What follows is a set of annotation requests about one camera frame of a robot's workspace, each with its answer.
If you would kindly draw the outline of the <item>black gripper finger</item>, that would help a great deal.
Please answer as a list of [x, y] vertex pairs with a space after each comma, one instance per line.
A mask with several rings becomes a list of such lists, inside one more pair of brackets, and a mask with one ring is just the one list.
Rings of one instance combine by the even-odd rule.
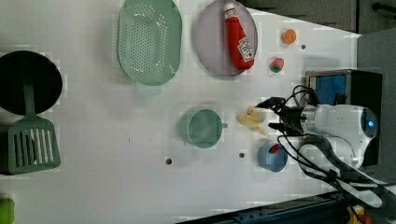
[[270, 97], [269, 99], [264, 100], [263, 102], [260, 102], [256, 105], [257, 108], [277, 108], [281, 107], [283, 104], [285, 104], [286, 99], [282, 97]]
[[274, 130], [278, 130], [278, 131], [285, 131], [285, 126], [284, 123], [268, 123], [268, 127], [270, 127], [271, 129]]

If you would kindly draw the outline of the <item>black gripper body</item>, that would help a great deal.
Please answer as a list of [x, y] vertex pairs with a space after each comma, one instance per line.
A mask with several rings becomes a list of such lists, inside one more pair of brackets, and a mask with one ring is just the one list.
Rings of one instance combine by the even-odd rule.
[[303, 134], [301, 116], [303, 108], [300, 106], [287, 106], [286, 102], [281, 107], [275, 108], [275, 113], [279, 116], [280, 122], [284, 123], [286, 134]]

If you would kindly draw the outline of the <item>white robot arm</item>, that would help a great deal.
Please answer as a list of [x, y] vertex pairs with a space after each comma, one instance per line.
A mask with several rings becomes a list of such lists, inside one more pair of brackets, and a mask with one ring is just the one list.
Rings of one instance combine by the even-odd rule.
[[295, 149], [296, 161], [309, 177], [374, 208], [383, 205], [381, 195], [395, 194], [395, 186], [361, 171], [367, 147], [378, 135], [375, 114], [359, 105], [288, 106], [286, 100], [271, 97], [258, 108], [275, 112], [280, 122], [270, 127], [289, 136], [301, 136]]

